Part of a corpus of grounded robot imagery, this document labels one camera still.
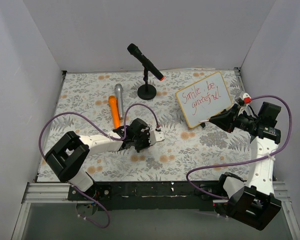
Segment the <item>red capped whiteboard marker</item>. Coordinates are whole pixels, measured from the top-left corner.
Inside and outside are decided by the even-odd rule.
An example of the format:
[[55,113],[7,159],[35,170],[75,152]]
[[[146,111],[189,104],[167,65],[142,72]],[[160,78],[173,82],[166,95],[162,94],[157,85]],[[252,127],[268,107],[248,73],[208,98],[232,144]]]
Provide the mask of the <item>red capped whiteboard marker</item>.
[[207,123],[207,122],[209,122],[210,120],[209,119],[206,119],[206,120],[201,120],[201,121],[199,121],[199,123]]

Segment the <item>yellow framed whiteboard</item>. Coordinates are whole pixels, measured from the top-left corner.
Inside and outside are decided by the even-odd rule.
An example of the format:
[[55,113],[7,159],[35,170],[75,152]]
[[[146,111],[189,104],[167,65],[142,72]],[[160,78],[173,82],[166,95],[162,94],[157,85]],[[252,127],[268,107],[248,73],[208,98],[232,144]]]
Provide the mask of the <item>yellow framed whiteboard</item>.
[[220,71],[178,90],[175,96],[185,121],[191,129],[233,104]]

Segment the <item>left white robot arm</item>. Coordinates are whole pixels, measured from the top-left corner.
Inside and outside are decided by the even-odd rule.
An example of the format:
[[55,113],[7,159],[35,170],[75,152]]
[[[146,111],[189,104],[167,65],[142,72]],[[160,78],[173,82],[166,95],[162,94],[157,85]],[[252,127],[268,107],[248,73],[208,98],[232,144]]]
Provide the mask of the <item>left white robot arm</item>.
[[92,178],[82,169],[87,157],[131,147],[140,152],[153,143],[150,127],[140,118],[133,120],[126,129],[121,126],[109,135],[79,136],[69,131],[47,152],[44,159],[60,182],[77,187],[85,200],[91,200],[97,191]]

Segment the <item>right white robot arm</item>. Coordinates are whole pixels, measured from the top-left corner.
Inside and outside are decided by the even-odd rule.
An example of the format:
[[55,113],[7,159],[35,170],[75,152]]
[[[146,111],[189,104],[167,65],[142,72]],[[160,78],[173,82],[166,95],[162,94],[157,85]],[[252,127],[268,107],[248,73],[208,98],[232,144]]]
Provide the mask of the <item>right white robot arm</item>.
[[259,231],[282,207],[273,188],[274,155],[281,141],[281,132],[275,128],[280,111],[280,106],[263,102],[257,117],[253,117],[234,104],[209,120],[228,133],[238,128],[250,134],[251,157],[256,162],[250,165],[247,180],[225,172],[219,178],[216,192],[220,198],[228,198],[223,207],[227,216]]

